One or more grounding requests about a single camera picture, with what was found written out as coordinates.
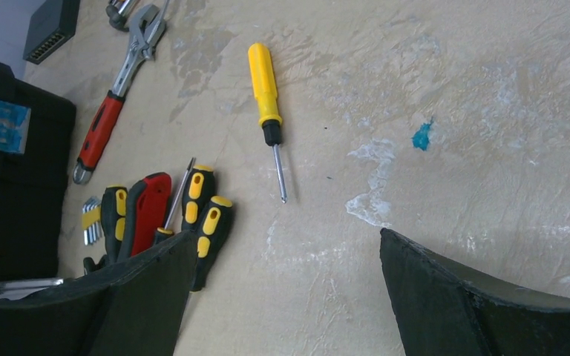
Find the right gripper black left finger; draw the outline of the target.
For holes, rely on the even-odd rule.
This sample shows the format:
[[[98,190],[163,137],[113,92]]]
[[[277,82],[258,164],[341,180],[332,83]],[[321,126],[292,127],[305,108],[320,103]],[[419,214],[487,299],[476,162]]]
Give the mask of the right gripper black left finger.
[[[0,300],[0,355],[172,355],[194,279],[197,236]]]

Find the black plastic toolbox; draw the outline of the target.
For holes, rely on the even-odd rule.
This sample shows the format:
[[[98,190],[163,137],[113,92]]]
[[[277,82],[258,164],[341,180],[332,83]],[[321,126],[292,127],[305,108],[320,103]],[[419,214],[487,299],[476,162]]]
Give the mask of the black plastic toolbox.
[[[76,106],[1,62],[0,100],[30,109],[24,153],[0,151],[0,281],[55,277]]]

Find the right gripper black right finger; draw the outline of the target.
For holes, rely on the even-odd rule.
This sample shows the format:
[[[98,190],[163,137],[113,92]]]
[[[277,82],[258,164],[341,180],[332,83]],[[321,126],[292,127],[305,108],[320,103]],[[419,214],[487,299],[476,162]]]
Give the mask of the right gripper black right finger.
[[[391,229],[380,235],[407,355],[570,355],[570,298],[492,277]]]

